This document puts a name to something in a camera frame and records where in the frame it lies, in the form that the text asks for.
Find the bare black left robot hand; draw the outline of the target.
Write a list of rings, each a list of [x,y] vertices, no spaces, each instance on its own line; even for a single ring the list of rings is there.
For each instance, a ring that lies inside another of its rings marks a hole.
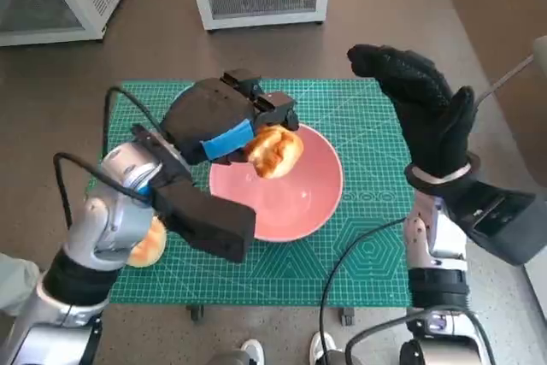
[[[244,147],[267,126],[299,128],[296,101],[282,91],[265,92],[261,77],[247,69],[202,79],[182,91],[161,127],[192,166],[202,162],[245,162]]]

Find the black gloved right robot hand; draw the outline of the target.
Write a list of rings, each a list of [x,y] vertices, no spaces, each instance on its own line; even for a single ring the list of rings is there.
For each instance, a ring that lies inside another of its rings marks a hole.
[[[468,165],[472,87],[453,92],[434,62],[412,50],[356,44],[347,57],[356,76],[375,79],[391,100],[414,166],[443,179]]]

